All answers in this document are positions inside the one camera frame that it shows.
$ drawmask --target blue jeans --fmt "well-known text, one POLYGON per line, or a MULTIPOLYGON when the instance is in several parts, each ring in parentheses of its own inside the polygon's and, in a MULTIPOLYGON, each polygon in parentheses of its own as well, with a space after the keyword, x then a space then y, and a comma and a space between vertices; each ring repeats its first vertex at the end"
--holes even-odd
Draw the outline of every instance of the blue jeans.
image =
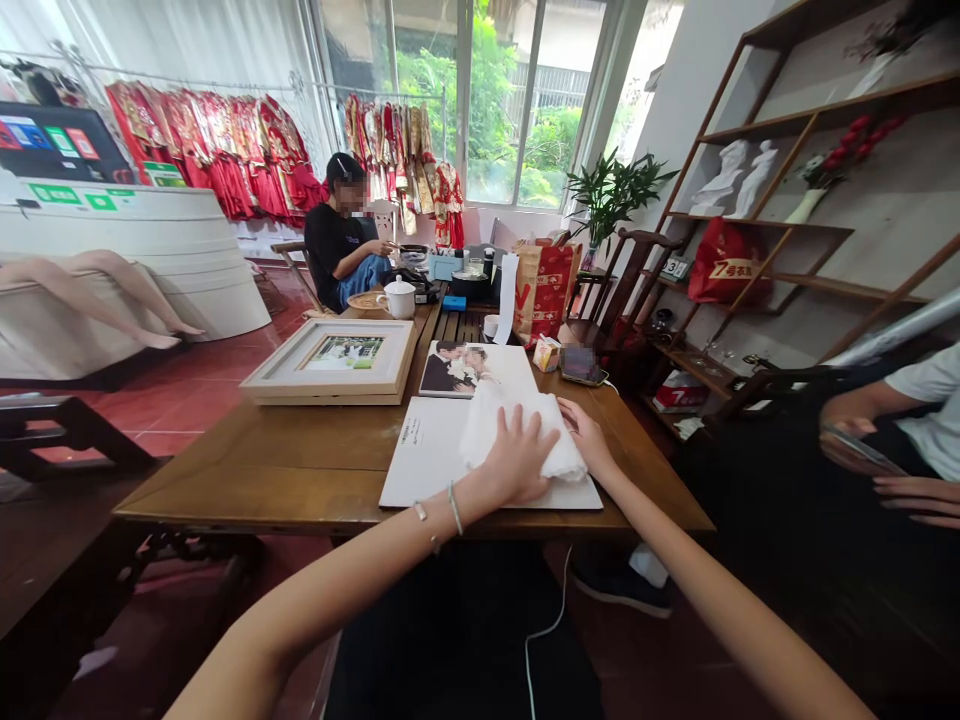
POLYGON ((340 281, 340 305, 347 308, 347 298, 367 292, 380 282, 380 276, 390 269, 390 260, 379 255, 368 255, 357 269, 340 281))

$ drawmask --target wooden picture frame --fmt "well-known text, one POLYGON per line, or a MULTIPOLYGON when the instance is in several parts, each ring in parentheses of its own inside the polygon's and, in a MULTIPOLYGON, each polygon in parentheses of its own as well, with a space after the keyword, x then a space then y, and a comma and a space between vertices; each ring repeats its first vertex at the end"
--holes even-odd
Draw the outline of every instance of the wooden picture frame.
POLYGON ((308 320, 240 390, 261 405, 398 405, 415 344, 408 320, 308 320))

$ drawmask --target smartphone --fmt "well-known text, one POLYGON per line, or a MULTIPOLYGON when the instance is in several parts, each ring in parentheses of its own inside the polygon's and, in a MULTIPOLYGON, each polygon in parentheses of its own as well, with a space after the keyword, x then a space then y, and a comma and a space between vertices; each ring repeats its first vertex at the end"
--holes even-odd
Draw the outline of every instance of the smartphone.
POLYGON ((862 460, 866 460, 867 462, 871 462, 874 465, 883 468, 886 472, 889 472, 893 476, 907 477, 910 475, 910 473, 903 470, 882 452, 873 449, 859 438, 855 438, 853 435, 849 435, 843 430, 838 430, 832 425, 828 425, 825 429, 828 433, 833 435, 833 437, 857 453, 862 460))
POLYGON ((560 375, 564 380, 578 382, 590 387, 599 387, 609 377, 597 364, 597 358, 591 348, 560 348, 560 375))

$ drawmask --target window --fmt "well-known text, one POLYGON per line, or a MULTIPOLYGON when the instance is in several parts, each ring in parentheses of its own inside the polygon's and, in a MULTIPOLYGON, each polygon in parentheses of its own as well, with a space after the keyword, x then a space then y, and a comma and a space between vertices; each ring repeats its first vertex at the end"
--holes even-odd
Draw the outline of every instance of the window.
POLYGON ((545 7, 533 68, 536 0, 478 0, 474 5, 469 200, 560 207, 606 5, 592 0, 539 1, 545 7), (527 103, 530 116, 525 125, 527 103))
POLYGON ((620 162, 633 162, 657 78, 667 61, 682 13, 683 3, 678 0, 648 0, 604 155, 619 148, 620 162))
POLYGON ((430 136, 438 160, 457 155, 457 0, 393 0, 399 92, 436 95, 447 89, 446 148, 443 107, 428 100, 430 136))
MULTIPOLYGON (((312 2, 330 81, 384 99, 446 89, 446 122, 439 97, 425 101, 431 136, 438 159, 463 163, 468 200, 559 210, 595 94, 607 0, 312 2), (458 102, 458 85, 461 93, 469 87, 469 103, 458 102), (458 133, 466 138, 459 148, 458 133)), ((338 90, 337 100, 348 94, 338 90)))

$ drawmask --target blue box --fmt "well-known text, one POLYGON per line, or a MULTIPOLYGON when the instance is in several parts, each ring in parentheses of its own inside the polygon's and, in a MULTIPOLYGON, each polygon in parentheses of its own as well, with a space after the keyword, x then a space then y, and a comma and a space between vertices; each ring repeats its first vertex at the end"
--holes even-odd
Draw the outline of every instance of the blue box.
POLYGON ((453 273, 463 270, 463 258, 452 255, 427 255, 430 278, 433 280, 453 280, 453 273))
POLYGON ((459 295, 447 295, 446 297, 443 298, 443 309, 459 310, 460 312, 466 312, 467 299, 462 298, 459 295))

